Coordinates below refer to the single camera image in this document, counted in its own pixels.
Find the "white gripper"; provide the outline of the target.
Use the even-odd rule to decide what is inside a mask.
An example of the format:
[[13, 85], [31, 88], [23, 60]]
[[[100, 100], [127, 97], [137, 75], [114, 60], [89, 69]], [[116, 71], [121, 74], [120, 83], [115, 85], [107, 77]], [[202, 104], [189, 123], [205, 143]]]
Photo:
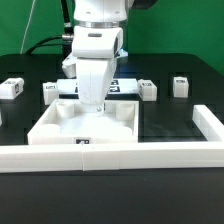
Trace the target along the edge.
[[96, 112], [104, 113], [101, 105], [117, 67], [116, 54], [123, 45], [123, 30], [117, 28], [85, 28], [76, 26], [72, 55], [76, 58], [79, 100], [98, 105]]

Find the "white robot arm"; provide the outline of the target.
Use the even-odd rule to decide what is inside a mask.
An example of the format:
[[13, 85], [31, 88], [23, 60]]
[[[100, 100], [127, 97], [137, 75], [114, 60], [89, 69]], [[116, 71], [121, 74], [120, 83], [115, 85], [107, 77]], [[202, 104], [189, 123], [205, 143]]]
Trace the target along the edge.
[[104, 104], [123, 45], [121, 27], [130, 9], [149, 9], [158, 0], [74, 0], [71, 53], [62, 63], [68, 78], [76, 78], [83, 104]]

